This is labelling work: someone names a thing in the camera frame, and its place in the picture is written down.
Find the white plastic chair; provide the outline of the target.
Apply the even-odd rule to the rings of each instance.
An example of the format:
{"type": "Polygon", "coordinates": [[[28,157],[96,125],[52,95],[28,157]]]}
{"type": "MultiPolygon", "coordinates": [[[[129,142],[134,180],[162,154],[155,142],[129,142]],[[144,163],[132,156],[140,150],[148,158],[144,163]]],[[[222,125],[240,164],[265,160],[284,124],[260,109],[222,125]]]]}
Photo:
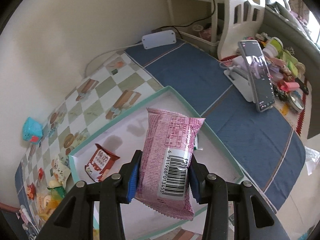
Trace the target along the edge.
{"type": "Polygon", "coordinates": [[[232,56],[238,42],[254,37],[262,25],[265,0],[223,0],[224,23],[217,48],[218,58],[232,56]]]}

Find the yellow snack packet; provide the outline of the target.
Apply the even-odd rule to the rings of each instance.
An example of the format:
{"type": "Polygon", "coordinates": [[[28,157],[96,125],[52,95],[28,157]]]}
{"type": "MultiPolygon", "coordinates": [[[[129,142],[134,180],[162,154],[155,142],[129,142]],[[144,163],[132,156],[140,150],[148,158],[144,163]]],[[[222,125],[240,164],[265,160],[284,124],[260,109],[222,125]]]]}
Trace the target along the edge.
{"type": "Polygon", "coordinates": [[[59,195],[40,195],[37,196],[37,213],[39,217],[47,221],[58,205],[62,202],[63,198],[59,195]]]}

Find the red white biscuit packet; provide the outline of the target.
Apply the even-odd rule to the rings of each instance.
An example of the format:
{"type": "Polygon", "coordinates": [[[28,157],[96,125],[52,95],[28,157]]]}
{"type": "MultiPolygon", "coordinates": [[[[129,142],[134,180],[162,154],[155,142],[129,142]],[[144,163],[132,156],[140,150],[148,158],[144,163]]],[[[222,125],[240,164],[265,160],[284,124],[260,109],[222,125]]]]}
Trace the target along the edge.
{"type": "Polygon", "coordinates": [[[89,178],[95,183],[99,183],[106,179],[110,169],[120,157],[99,144],[95,144],[95,146],[97,149],[84,166],[84,169],[89,178]]]}

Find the teal toy box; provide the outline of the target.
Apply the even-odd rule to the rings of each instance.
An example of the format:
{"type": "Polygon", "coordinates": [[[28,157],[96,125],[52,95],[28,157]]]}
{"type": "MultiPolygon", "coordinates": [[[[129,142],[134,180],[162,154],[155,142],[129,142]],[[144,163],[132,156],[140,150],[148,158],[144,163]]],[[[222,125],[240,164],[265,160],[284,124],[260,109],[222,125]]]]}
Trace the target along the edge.
{"type": "Polygon", "coordinates": [[[43,137],[42,125],[28,117],[22,127],[22,139],[32,144],[38,144],[43,137]]]}

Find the pink snack packet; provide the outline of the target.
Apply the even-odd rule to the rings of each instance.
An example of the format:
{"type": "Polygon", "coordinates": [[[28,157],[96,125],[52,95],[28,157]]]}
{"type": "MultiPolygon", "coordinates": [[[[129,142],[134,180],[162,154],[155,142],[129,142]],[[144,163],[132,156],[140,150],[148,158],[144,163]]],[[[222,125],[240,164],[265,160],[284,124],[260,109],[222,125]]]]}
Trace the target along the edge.
{"type": "Polygon", "coordinates": [[[149,126],[135,198],[165,216],[193,220],[188,167],[204,119],[164,109],[147,111],[149,126]]]}

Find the checkered tablecloth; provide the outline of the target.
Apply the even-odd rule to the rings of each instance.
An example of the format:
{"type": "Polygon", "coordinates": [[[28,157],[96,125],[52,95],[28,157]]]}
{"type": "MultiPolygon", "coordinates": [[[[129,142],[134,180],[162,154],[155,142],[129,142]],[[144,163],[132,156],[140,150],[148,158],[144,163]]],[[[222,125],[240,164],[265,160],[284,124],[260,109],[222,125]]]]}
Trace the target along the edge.
{"type": "Polygon", "coordinates": [[[305,160],[281,113],[246,102],[194,46],[116,55],[43,123],[16,173],[32,239],[144,239],[207,213],[204,239],[287,239],[280,163],[305,160]]]}

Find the green white snack packet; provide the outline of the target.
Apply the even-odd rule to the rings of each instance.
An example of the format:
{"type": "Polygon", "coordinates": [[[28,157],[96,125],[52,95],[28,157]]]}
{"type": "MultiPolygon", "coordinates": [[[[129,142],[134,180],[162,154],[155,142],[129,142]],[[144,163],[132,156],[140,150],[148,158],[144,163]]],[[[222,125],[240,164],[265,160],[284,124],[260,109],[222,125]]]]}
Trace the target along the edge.
{"type": "Polygon", "coordinates": [[[194,150],[200,150],[202,151],[203,148],[199,146],[199,137],[198,135],[195,137],[195,140],[194,140],[194,150]]]}

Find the reddish brown pipe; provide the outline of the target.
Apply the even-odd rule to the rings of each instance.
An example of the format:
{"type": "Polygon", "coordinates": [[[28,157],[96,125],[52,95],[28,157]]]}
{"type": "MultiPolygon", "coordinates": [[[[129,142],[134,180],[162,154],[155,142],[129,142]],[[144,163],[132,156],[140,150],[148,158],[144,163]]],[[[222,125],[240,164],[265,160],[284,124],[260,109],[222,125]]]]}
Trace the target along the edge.
{"type": "Polygon", "coordinates": [[[18,207],[13,207],[4,203],[0,203],[0,209],[11,213],[17,213],[20,210],[18,207]]]}

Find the dark green snack packet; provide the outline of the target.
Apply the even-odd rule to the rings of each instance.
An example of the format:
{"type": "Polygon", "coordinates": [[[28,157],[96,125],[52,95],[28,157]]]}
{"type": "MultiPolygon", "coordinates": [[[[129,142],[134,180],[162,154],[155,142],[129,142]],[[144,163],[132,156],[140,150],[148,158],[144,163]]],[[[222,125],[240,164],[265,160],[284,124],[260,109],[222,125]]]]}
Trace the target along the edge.
{"type": "Polygon", "coordinates": [[[50,195],[55,200],[62,200],[65,198],[66,191],[63,188],[63,186],[56,186],[56,187],[47,187],[48,191],[50,192],[50,195]]]}

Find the round metal tin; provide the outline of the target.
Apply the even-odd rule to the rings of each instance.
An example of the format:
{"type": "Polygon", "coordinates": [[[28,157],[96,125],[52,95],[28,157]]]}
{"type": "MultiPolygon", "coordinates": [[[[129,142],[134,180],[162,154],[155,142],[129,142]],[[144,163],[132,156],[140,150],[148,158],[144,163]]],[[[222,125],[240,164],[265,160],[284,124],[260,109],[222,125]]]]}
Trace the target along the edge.
{"type": "Polygon", "coordinates": [[[300,113],[304,110],[303,100],[297,91],[291,91],[287,96],[287,101],[293,111],[300,113]]]}

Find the white phone stand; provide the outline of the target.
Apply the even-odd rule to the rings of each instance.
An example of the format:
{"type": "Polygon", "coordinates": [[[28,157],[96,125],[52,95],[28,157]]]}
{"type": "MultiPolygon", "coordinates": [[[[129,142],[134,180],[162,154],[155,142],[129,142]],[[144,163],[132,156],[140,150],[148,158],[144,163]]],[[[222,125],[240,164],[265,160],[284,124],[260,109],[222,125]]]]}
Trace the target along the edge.
{"type": "Polygon", "coordinates": [[[242,94],[244,99],[247,102],[255,103],[244,58],[237,56],[231,60],[221,62],[220,66],[224,69],[225,76],[242,94]]]}

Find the small red candy packet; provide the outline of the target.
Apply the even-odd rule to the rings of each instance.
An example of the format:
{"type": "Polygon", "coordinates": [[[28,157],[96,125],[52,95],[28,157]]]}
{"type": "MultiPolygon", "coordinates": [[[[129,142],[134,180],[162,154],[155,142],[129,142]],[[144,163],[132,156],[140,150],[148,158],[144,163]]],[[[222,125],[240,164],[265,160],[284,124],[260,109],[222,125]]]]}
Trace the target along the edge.
{"type": "Polygon", "coordinates": [[[43,168],[39,168],[38,170],[38,180],[41,181],[43,179],[44,176],[44,170],[43,168]]]}

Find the white power strip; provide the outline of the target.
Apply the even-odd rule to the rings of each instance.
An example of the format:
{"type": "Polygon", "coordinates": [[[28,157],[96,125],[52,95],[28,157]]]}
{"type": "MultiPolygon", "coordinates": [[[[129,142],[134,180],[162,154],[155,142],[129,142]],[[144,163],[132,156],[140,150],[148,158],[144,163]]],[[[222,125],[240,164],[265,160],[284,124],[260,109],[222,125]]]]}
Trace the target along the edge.
{"type": "Polygon", "coordinates": [[[176,42],[176,34],[172,30],[159,31],[156,33],[144,35],[142,37],[142,45],[144,49],[152,49],[171,45],[175,44],[176,42]]]}

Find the smartphone on stand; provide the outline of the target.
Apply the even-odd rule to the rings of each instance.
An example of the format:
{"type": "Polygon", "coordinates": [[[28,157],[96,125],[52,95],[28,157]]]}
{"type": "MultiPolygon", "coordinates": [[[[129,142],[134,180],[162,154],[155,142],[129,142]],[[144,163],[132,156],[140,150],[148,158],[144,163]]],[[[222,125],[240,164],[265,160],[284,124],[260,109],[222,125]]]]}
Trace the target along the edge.
{"type": "Polygon", "coordinates": [[[256,40],[239,41],[238,47],[247,68],[257,111],[264,112],[273,107],[275,100],[271,76],[263,51],[256,40]]]}

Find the red crinkled snack packet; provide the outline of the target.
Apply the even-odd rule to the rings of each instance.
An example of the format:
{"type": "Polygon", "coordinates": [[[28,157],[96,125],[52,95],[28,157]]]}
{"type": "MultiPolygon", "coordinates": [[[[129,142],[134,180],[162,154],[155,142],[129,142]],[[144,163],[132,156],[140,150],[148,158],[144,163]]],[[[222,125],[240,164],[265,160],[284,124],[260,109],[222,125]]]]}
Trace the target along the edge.
{"type": "Polygon", "coordinates": [[[35,196],[36,196],[36,188],[35,185],[33,183],[27,185],[27,197],[30,200],[34,200],[35,196]]]}

